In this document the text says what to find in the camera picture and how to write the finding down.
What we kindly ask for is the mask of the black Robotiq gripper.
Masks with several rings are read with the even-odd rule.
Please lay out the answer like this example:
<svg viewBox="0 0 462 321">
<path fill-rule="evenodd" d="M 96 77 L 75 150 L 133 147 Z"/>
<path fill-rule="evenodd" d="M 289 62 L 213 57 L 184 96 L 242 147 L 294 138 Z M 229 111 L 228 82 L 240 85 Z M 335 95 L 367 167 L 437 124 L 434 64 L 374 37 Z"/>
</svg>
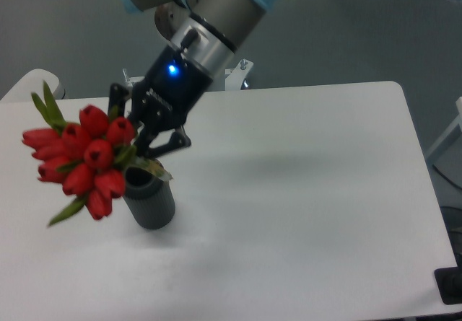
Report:
<svg viewBox="0 0 462 321">
<path fill-rule="evenodd" d="M 152 146 L 156 137 L 143 128 L 134 141 L 138 157 L 156 159 L 186 149 L 191 146 L 191 139 L 182 125 L 211 83 L 209 75 L 182 58 L 178 50 L 168 46 L 143 80 L 135 84 L 133 92 L 121 84 L 111 84 L 108 118 L 129 118 L 133 124 L 143 123 L 152 133 L 174 129 L 166 143 Z M 129 115 L 126 103 L 130 99 Z"/>
</svg>

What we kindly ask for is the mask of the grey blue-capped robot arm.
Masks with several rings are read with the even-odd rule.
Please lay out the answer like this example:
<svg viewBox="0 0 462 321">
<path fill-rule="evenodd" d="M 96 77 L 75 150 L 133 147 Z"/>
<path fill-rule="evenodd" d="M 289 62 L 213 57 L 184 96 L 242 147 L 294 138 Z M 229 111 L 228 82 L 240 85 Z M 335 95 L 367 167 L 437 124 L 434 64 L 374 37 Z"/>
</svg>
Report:
<svg viewBox="0 0 462 321">
<path fill-rule="evenodd" d="M 174 3 L 188 16 L 131 90 L 129 121 L 141 130 L 139 157 L 158 158 L 191 145 L 189 111 L 225 69 L 276 0 L 121 0 L 128 12 Z"/>
</svg>

